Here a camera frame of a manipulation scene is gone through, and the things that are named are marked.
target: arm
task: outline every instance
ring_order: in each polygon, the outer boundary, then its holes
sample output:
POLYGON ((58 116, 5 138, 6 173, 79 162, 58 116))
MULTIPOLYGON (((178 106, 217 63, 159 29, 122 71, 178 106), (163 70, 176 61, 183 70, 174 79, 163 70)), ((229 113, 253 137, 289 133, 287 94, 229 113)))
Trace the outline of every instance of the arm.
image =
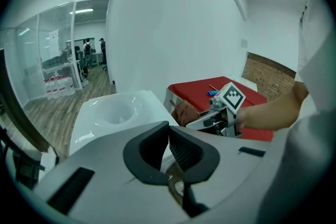
POLYGON ((242 108, 238 111, 238 128, 278 130, 291 126, 299 116, 308 90, 302 82, 295 82, 293 88, 277 99, 261 105, 242 108))

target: ceiling light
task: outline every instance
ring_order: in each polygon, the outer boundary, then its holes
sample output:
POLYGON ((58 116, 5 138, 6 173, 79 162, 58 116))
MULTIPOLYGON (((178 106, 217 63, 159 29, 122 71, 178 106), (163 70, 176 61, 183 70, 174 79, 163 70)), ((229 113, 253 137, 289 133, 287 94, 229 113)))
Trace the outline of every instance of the ceiling light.
POLYGON ((93 12, 93 8, 77 10, 75 13, 83 13, 83 12, 93 12))
POLYGON ((26 28, 25 30, 23 30, 23 31, 19 34, 19 36, 22 36, 24 33, 28 32, 29 30, 30 30, 29 28, 26 28))

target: wooden floor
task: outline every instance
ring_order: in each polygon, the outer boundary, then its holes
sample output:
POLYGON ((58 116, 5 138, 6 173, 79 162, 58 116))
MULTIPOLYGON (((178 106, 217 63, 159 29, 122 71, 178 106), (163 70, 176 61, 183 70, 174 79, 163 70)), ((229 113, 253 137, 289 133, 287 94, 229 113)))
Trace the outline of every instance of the wooden floor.
MULTIPOLYGON (((115 85, 110 84, 109 76, 101 66, 89 70, 87 80, 89 84, 71 96, 32 100, 24 107, 32 124, 56 149, 61 160, 69 156, 72 129, 82 104, 92 98, 116 93, 115 85)), ((3 119, 5 123, 8 122, 6 117, 3 119)), ((10 135, 13 136, 13 141, 21 144, 18 145, 20 147, 32 147, 21 134, 16 134, 14 128, 14 126, 8 127, 11 129, 10 135)))

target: brick wall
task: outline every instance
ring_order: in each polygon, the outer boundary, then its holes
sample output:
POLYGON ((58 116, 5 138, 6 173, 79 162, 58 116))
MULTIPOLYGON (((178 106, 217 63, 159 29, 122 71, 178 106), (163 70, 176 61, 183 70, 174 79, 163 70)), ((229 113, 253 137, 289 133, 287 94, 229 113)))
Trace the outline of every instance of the brick wall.
POLYGON ((269 102, 292 88, 295 74, 277 62, 249 53, 242 77, 254 82, 258 92, 269 102))

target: blue marker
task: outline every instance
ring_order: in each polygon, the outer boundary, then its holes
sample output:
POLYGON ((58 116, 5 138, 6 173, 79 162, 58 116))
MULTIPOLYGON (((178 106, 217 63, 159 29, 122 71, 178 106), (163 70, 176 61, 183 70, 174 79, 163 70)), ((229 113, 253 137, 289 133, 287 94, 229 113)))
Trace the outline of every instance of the blue marker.
POLYGON ((206 96, 215 96, 216 94, 218 94, 218 91, 212 91, 212 92, 208 92, 206 96))

